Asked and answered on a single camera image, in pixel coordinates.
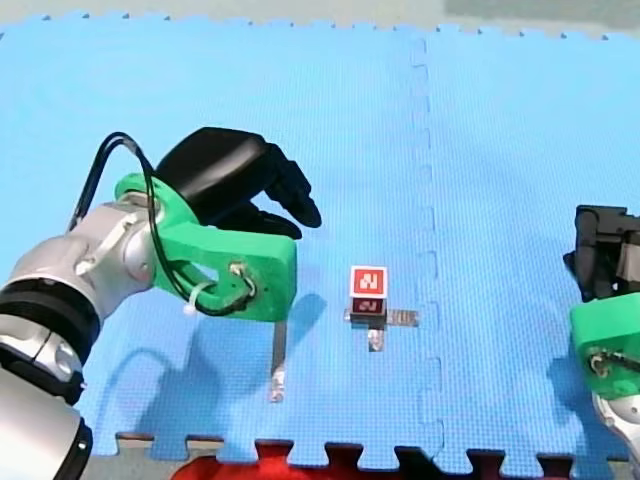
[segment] red and white marker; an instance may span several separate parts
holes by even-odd
[[[351,314],[385,316],[387,314],[387,267],[356,265],[351,267],[349,298]]]

